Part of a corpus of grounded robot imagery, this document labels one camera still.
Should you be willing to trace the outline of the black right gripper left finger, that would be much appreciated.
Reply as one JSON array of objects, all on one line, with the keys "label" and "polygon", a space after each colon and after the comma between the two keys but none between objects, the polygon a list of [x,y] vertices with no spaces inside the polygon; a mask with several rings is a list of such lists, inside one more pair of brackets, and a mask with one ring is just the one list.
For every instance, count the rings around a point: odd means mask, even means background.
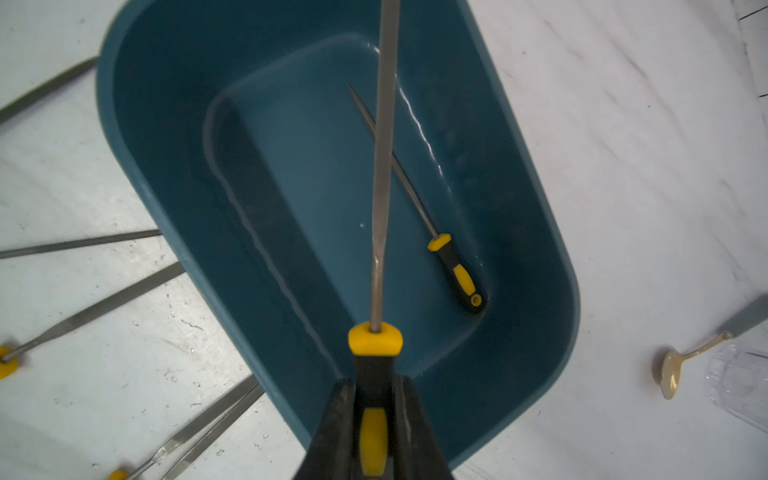
[{"label": "black right gripper left finger", "polygon": [[356,385],[351,379],[334,385],[294,480],[350,479],[355,395]]}]

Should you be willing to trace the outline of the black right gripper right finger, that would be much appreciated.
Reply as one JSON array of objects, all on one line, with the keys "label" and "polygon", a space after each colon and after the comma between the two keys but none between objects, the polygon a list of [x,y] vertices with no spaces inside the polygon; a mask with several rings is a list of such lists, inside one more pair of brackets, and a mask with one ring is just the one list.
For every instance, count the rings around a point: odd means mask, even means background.
[{"label": "black right gripper right finger", "polygon": [[414,382],[405,376],[393,381],[394,478],[453,480]]}]

